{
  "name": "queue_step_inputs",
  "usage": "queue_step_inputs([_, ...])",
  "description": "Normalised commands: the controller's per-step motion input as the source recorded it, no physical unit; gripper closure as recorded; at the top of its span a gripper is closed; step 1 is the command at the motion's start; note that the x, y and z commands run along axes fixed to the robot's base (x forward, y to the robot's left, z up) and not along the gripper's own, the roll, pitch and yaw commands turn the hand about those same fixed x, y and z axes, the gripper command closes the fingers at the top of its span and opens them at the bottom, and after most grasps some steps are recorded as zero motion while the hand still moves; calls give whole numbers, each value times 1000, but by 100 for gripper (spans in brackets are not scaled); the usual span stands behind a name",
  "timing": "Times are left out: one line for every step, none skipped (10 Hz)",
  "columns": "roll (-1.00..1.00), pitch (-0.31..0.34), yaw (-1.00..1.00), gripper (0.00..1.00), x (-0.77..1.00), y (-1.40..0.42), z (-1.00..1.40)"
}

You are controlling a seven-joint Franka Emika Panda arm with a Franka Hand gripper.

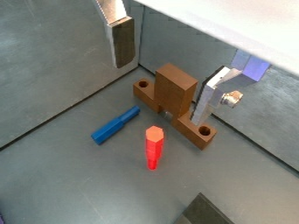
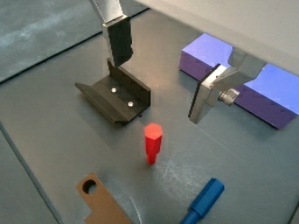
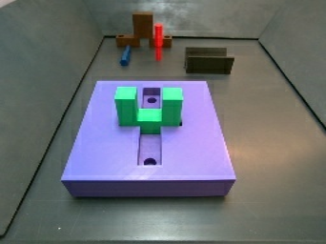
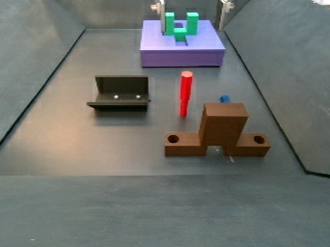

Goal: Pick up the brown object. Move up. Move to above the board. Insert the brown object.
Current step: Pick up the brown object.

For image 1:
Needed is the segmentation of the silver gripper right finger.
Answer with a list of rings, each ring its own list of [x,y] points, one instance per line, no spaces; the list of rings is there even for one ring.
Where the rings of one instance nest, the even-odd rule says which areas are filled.
[[[242,50],[236,50],[229,66],[221,66],[201,83],[190,122],[201,125],[220,105],[234,108],[242,94],[237,87],[258,82],[270,64]]]

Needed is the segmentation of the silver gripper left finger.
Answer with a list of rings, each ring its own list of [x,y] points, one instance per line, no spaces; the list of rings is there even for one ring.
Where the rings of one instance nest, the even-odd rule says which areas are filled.
[[[126,15],[122,0],[92,1],[106,26],[113,64],[116,68],[121,68],[136,56],[134,20]]]

